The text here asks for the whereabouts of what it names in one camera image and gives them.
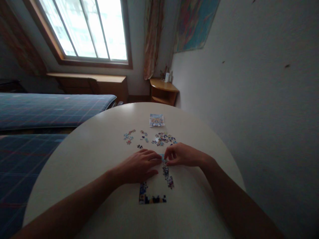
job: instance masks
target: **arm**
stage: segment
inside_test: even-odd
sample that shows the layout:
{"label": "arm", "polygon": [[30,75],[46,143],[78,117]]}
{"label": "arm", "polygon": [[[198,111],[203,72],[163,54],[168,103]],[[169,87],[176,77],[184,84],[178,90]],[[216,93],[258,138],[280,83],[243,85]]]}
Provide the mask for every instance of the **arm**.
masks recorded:
{"label": "arm", "polygon": [[158,174],[156,170],[149,169],[160,163],[161,156],[154,151],[140,150],[50,207],[12,238],[74,237],[114,190],[126,183],[144,182]]}
{"label": "arm", "polygon": [[221,169],[215,159],[186,144],[166,149],[167,166],[198,166],[236,238],[284,238],[261,208]]}

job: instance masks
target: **wooden cabinet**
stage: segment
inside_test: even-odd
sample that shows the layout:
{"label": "wooden cabinet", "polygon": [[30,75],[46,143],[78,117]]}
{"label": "wooden cabinet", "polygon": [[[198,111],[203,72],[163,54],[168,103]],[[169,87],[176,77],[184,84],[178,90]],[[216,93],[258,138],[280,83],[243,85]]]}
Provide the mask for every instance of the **wooden cabinet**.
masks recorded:
{"label": "wooden cabinet", "polygon": [[116,102],[127,103],[129,91],[126,76],[48,73],[55,77],[66,94],[115,95]]}
{"label": "wooden cabinet", "polygon": [[161,79],[150,79],[152,86],[152,102],[174,106],[179,90],[172,83],[165,83]]}

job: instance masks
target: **window frame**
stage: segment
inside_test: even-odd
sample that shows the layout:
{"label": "window frame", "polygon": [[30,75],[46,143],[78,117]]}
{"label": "window frame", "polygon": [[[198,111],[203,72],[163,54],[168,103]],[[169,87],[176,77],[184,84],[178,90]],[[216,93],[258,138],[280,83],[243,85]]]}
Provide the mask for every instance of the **window frame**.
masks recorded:
{"label": "window frame", "polygon": [[60,65],[73,65],[73,66],[88,66],[88,67],[106,67],[106,68],[122,68],[122,69],[133,69],[132,63],[132,48],[130,40],[130,27],[129,27],[129,16],[127,8],[127,0],[121,1],[122,19],[124,28],[124,37],[126,45],[126,60],[116,60],[112,62],[105,58],[91,58],[91,57],[74,57],[66,56],[63,52],[63,48],[58,41],[55,32],[53,31],[50,24],[48,24],[46,15],[42,9],[37,5],[37,0],[23,0],[27,10],[31,14],[35,21],[38,29],[48,44],[51,52],[53,53],[56,61]]}

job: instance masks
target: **white wall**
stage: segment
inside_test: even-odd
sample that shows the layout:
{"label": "white wall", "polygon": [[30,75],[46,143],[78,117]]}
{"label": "white wall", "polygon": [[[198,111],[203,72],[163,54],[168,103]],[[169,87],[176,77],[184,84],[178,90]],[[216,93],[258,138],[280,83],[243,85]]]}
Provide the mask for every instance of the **white wall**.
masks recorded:
{"label": "white wall", "polygon": [[19,66],[13,52],[0,36],[0,78],[18,79],[29,93],[63,93],[54,79],[29,76]]}
{"label": "white wall", "polygon": [[[39,29],[33,21],[30,13],[27,11],[22,0],[7,0],[11,8],[17,15],[22,27],[28,34],[31,42],[38,49],[39,54],[46,63],[48,71],[50,72],[67,72],[67,73],[92,73],[92,74],[112,74],[112,75],[127,75],[128,89],[130,95],[148,95],[150,84],[143,80],[144,67],[144,14],[145,14],[145,0],[128,0],[129,25],[133,58],[133,70],[114,69],[114,68],[98,68],[98,67],[79,67],[79,66],[65,66],[59,65],[50,51],[46,41],[42,37]],[[173,2],[165,4],[165,19],[164,22],[173,21],[175,15],[172,14],[171,6]],[[170,62],[171,46],[173,40],[167,35],[172,32],[173,27],[168,26],[163,28],[164,37],[161,38],[159,53],[159,67],[162,67],[165,62]]]}
{"label": "white wall", "polygon": [[164,4],[164,18],[162,24],[162,33],[160,36],[159,56],[154,76],[160,77],[160,70],[171,66],[175,28],[174,20],[177,20],[180,0],[166,0]]}
{"label": "white wall", "polygon": [[176,106],[221,137],[289,238],[319,236],[318,63],[316,0],[221,0],[205,47],[172,60]]}

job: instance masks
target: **blue plaid bedspread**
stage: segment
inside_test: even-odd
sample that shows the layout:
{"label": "blue plaid bedspread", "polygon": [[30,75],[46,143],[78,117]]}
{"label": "blue plaid bedspread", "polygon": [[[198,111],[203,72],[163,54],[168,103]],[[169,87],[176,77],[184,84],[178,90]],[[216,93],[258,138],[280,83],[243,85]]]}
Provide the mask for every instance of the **blue plaid bedspread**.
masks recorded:
{"label": "blue plaid bedspread", "polygon": [[114,95],[0,93],[0,130],[77,127],[115,99]]}
{"label": "blue plaid bedspread", "polygon": [[21,229],[33,185],[50,155],[66,136],[0,136],[0,238],[10,238]]}

